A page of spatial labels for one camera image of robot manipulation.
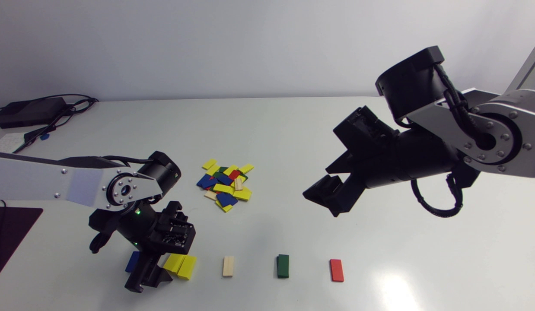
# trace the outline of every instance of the blue object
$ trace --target blue object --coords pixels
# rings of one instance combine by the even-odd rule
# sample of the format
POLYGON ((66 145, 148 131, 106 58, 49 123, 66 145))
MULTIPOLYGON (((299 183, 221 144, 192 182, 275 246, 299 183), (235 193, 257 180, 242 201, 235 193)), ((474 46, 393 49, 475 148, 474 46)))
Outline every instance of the blue object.
POLYGON ((133 252, 131 254, 131 258, 129 258, 129 262, 127 263, 127 267, 125 267, 125 272, 133 272, 135 269, 135 266, 137 265, 137 261, 139 260, 139 252, 133 252))
POLYGON ((197 186, 204 187, 203 183, 205 183, 206 181, 209 181, 210 177, 212 177, 212 176, 204 174, 204 176, 200 179, 200 181, 198 181, 197 186))
POLYGON ((216 195, 216 198, 218 199, 218 201, 220 201, 223 207, 226 207, 227 205, 235 205, 238 202, 238 200, 234 196, 224 192, 216 195))
POLYGON ((218 180, 221 181, 222 183, 224 183, 225 185, 231 185, 231 183, 233 182, 233 180, 230 179, 229 177, 227 177, 227 175, 225 175, 225 174, 221 174, 218 177, 218 180))
POLYGON ((207 181, 202 182, 202 188, 206 189, 207 187, 211 187, 217 183, 218 183, 218 179, 216 178, 208 179, 207 181))

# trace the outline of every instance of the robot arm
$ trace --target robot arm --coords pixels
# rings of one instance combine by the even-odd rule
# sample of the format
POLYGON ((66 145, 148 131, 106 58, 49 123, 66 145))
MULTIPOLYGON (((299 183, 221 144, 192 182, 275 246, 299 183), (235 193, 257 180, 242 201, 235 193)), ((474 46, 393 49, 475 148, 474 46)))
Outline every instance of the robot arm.
POLYGON ((135 201, 164 194, 155 178, 108 157, 53 161, 0 153, 0 176, 3 200, 66 200, 120 211, 135 201))
POLYGON ((439 48, 430 47, 384 72, 376 81, 379 94, 396 122, 409 130, 393 130, 367 107, 359 108, 334 129, 347 151, 326 169, 350 173, 348 179, 343 183, 326 175, 304 197, 336 217, 348 212, 365 189, 411 181, 423 207, 450 217, 463 206, 462 189, 481 171, 535 177, 535 91, 460 93, 442 61, 439 48), (456 198, 451 210, 431 207, 417 188, 418 178, 445 172, 456 198))
POLYGON ((66 200, 96 210, 89 226, 98 231, 90 243, 96 254, 118 231, 139 250, 139 260, 125 288, 142 292, 171 276, 157 265, 166 252, 188 254, 196 234, 177 201, 162 212, 158 203, 177 183, 181 171, 164 153, 148 159, 75 157, 52 161, 0 153, 0 199, 66 200), (121 161, 126 166, 114 161, 121 161), (135 171, 128 162, 142 164, 135 171))

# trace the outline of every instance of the pile of colored blocks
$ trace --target pile of colored blocks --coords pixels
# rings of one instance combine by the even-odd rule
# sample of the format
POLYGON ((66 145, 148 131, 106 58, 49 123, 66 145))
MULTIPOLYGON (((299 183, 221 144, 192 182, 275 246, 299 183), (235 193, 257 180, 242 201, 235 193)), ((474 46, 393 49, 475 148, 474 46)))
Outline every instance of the pile of colored blocks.
POLYGON ((250 199, 252 191, 244 187, 243 183, 248 179, 245 174, 252 171, 254 166, 221 167, 217 163, 215 159, 204 163, 202 168, 206 169, 206 174, 198 181, 197 186, 205 189, 207 192, 204 196, 214 200, 216 205, 227 213, 238 200, 250 199))

